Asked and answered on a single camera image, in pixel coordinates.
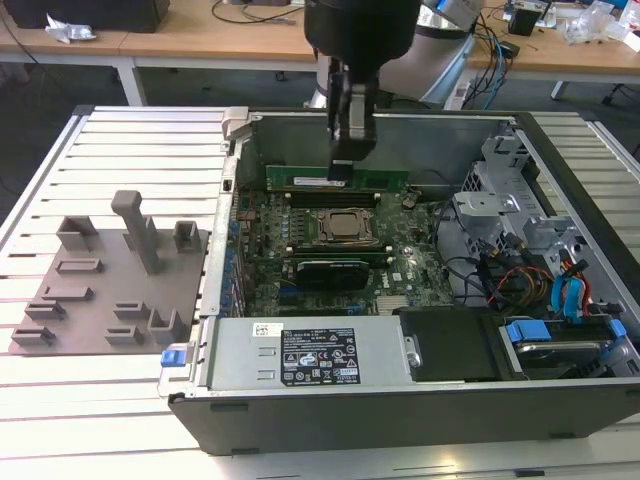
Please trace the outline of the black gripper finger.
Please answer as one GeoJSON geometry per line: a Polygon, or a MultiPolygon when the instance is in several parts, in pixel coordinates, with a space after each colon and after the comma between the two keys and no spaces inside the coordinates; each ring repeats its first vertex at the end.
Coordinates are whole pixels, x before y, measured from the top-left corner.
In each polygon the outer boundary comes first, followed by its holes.
{"type": "Polygon", "coordinates": [[[377,89],[376,74],[364,83],[355,82],[348,70],[337,70],[329,74],[328,180],[350,183],[355,163],[363,161],[376,146],[374,109],[377,89]]]}

